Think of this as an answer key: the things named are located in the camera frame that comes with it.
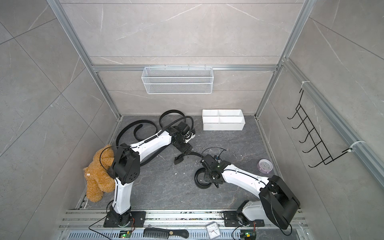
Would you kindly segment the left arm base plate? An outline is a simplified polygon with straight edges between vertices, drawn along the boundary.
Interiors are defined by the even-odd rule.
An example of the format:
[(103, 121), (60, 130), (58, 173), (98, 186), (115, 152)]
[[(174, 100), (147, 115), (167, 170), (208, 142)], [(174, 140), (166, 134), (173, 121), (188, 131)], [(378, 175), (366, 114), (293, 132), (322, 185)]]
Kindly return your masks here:
[(115, 211), (107, 213), (106, 220), (103, 224), (104, 228), (128, 228), (135, 226), (142, 228), (146, 220), (145, 211), (133, 211), (119, 215)]

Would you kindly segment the long black leather belt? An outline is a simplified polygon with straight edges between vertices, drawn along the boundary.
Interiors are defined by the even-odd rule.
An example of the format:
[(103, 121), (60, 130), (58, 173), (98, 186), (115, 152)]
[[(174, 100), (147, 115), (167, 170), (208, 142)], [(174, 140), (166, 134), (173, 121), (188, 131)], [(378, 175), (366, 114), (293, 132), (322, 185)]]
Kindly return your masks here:
[[(169, 126), (165, 126), (163, 127), (162, 125), (162, 119), (166, 116), (166, 115), (169, 115), (169, 114), (178, 114), (178, 115), (181, 115), (182, 117), (177, 119), (177, 121), (175, 120), (174, 122), (172, 122), (171, 124), (169, 124)], [(186, 119), (191, 119), (191, 122), (192, 122), (192, 126), (191, 126), (191, 129), (195, 131), (194, 129), (194, 120), (191, 116), (185, 116), (185, 114), (179, 110), (168, 110), (166, 112), (164, 112), (160, 118), (159, 118), (159, 124), (160, 124), (160, 127), (161, 127), (161, 130), (160, 132), (167, 132), (166, 129), (173, 126), (174, 124), (180, 122), (181, 120), (183, 120), (184, 122), (186, 122)], [(163, 150), (165, 150), (170, 144), (167, 144), (165, 146), (162, 146), (161, 148), (157, 149), (150, 157), (148, 157), (144, 162), (141, 162), (140, 163), (140, 166), (145, 166), (146, 164), (148, 164), (150, 161), (152, 161), (157, 155), (159, 155)], [(184, 160), (184, 157), (185, 156), (197, 156), (199, 158), (202, 158), (204, 157), (202, 154), (199, 154), (199, 153), (196, 153), (196, 152), (193, 152), (191, 151), (188, 155), (183, 155), (182, 153), (175, 157), (174, 159), (174, 164), (177, 165), (179, 163), (181, 163), (183, 160)], [(204, 177), (204, 173), (200, 174), (200, 169), (198, 169), (195, 173), (195, 176), (194, 176), (194, 181), (195, 181), (195, 184), (198, 188), (200, 188), (200, 183), (203, 183), (203, 177)]]

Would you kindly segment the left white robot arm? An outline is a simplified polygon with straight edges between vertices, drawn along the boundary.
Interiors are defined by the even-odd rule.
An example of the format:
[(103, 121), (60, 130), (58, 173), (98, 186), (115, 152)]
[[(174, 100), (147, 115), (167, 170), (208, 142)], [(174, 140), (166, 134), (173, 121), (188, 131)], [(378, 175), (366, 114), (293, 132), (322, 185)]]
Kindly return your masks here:
[(174, 160), (178, 164), (184, 156), (192, 153), (189, 141), (196, 135), (193, 126), (180, 122), (177, 126), (167, 126), (138, 143), (117, 144), (118, 154), (112, 164), (115, 179), (115, 197), (113, 211), (122, 216), (131, 211), (131, 192), (134, 181), (138, 178), (141, 166), (149, 163), (169, 145), (176, 147), (181, 154)]

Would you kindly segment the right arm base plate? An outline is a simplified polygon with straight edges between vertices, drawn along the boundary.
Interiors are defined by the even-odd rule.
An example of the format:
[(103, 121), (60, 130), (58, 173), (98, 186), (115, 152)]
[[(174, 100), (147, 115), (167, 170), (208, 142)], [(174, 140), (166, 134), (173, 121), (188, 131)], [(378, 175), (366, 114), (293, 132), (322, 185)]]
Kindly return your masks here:
[(243, 214), (238, 214), (236, 211), (223, 211), (222, 218), (224, 220), (225, 227), (240, 227), (240, 226), (256, 226), (264, 227), (264, 220), (248, 220)]

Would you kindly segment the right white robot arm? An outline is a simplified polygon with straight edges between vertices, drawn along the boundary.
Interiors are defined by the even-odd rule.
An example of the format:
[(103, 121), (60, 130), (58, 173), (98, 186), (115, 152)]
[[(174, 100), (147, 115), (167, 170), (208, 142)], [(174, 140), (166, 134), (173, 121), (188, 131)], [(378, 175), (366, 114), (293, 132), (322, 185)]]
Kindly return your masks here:
[(229, 226), (247, 225), (253, 221), (268, 219), (278, 229), (287, 230), (300, 208), (300, 201), (279, 176), (258, 176), (241, 170), (218, 156), (204, 156), (200, 163), (202, 168), (195, 173), (195, 184), (200, 189), (208, 189), (224, 183), (236, 185), (259, 200), (244, 201), (236, 211), (224, 212), (224, 219)]

